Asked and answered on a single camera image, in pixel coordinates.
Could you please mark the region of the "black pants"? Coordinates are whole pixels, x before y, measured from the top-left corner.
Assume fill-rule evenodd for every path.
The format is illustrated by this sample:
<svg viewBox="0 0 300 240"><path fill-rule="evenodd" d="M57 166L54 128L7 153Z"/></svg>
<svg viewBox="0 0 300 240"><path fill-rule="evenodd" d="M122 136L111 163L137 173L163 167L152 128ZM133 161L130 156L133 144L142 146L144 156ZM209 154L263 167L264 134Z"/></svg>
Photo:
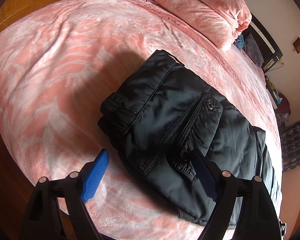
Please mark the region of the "black pants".
<svg viewBox="0 0 300 240"><path fill-rule="evenodd" d="M180 218L205 225L215 205L191 163L195 148L237 178L260 176L280 209L265 131L167 51L155 51L100 110L98 125L126 169L167 198Z"/></svg>

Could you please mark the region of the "pink floral bed blanket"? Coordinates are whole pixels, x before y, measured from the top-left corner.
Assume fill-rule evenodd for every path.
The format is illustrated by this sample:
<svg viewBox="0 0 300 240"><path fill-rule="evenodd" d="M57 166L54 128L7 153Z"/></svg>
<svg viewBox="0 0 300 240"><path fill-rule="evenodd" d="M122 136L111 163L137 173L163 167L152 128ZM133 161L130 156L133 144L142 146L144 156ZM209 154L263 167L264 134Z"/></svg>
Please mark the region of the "pink floral bed blanket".
<svg viewBox="0 0 300 240"><path fill-rule="evenodd" d="M196 239L122 165L97 122L100 105L156 50L166 50L266 133L281 188L282 153L261 72L237 48L221 51L163 8L141 0L62 0L0 33L0 134L25 177L62 179L106 148L110 163L87 203L117 239Z"/></svg>

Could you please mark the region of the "dark red garment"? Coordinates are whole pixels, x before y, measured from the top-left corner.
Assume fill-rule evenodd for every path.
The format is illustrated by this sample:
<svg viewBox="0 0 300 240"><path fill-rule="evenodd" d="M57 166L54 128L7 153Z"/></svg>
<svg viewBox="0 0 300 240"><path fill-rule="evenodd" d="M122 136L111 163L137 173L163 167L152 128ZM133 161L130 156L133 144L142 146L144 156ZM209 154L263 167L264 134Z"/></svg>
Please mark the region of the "dark red garment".
<svg viewBox="0 0 300 240"><path fill-rule="evenodd" d="M288 99L282 93L279 93L279 97L281 99L281 102L277 109L278 112L281 114L291 115L291 109Z"/></svg>

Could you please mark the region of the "dark patterned curtain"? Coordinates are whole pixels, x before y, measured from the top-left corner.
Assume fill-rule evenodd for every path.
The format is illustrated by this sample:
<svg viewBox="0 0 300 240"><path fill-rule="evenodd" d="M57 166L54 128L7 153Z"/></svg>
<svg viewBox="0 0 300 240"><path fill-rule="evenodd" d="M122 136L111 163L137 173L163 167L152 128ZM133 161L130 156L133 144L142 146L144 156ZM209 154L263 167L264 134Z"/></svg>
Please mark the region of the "dark patterned curtain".
<svg viewBox="0 0 300 240"><path fill-rule="evenodd" d="M300 120L281 134L283 172L300 166Z"/></svg>

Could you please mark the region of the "blue cloth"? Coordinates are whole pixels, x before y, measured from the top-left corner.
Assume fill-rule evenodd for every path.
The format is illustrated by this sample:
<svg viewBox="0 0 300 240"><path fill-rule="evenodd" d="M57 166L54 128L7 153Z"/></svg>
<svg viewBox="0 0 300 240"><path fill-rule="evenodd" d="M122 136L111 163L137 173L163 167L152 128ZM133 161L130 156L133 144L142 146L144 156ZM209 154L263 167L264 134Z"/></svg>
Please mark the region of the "blue cloth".
<svg viewBox="0 0 300 240"><path fill-rule="evenodd" d="M240 34L237 39L235 40L235 46L239 49L242 50L244 48L244 36Z"/></svg>

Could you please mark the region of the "black bed headboard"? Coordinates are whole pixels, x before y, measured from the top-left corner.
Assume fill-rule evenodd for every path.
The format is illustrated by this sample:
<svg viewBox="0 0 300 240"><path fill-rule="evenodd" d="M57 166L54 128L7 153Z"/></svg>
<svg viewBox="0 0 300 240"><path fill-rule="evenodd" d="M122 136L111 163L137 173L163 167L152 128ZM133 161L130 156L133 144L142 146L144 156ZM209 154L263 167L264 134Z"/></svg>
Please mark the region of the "black bed headboard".
<svg viewBox="0 0 300 240"><path fill-rule="evenodd" d="M263 56L263 72L274 70L275 64L282 59L283 53L267 29L254 15L252 15L249 27L243 32L244 37L249 34L253 36Z"/></svg>

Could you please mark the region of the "dark grey pillow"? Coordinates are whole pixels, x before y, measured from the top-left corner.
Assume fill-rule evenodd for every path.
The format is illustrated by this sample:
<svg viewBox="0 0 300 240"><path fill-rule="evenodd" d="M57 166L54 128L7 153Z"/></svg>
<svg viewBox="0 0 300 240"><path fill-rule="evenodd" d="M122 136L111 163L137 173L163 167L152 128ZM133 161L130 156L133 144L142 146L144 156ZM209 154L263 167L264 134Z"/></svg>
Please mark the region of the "dark grey pillow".
<svg viewBox="0 0 300 240"><path fill-rule="evenodd" d="M243 50L250 57L250 59L253 61L254 64L256 64L260 68L262 67L262 65L264 63L264 58L263 58L262 53L251 33L249 33L244 38Z"/></svg>

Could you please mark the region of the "white bedside table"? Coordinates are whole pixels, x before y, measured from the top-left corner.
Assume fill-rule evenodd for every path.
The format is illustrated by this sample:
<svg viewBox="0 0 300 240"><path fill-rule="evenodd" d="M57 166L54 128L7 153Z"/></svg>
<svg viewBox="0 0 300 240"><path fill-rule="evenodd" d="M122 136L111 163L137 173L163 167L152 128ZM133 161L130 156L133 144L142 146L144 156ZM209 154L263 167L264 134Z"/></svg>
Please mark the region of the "white bedside table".
<svg viewBox="0 0 300 240"><path fill-rule="evenodd" d="M266 82L266 89L268 91L271 103L274 109L277 109L281 104L281 98L279 96L279 93L277 92L274 84L270 81L270 79L266 75L264 76L264 78Z"/></svg>

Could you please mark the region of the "brown wall ornament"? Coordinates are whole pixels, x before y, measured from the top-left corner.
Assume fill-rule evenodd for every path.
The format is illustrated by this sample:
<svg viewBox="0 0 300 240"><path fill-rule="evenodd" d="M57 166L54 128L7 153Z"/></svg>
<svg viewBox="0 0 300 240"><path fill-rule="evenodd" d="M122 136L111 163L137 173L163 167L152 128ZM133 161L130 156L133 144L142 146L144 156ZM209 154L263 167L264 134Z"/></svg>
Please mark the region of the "brown wall ornament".
<svg viewBox="0 0 300 240"><path fill-rule="evenodd" d="M294 50L299 54L299 53L300 53L300 37L298 37L298 38L293 42L293 47L294 47Z"/></svg>

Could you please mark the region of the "folded pink quilt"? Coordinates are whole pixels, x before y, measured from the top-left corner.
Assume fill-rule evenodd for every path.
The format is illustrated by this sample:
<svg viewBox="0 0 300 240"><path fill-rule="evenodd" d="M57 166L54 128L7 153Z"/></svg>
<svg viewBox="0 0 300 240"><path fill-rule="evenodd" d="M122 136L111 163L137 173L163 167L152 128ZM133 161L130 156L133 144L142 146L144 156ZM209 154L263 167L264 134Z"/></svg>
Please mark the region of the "folded pink quilt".
<svg viewBox="0 0 300 240"><path fill-rule="evenodd" d="M252 14L244 0L153 0L218 49L227 51L249 27Z"/></svg>

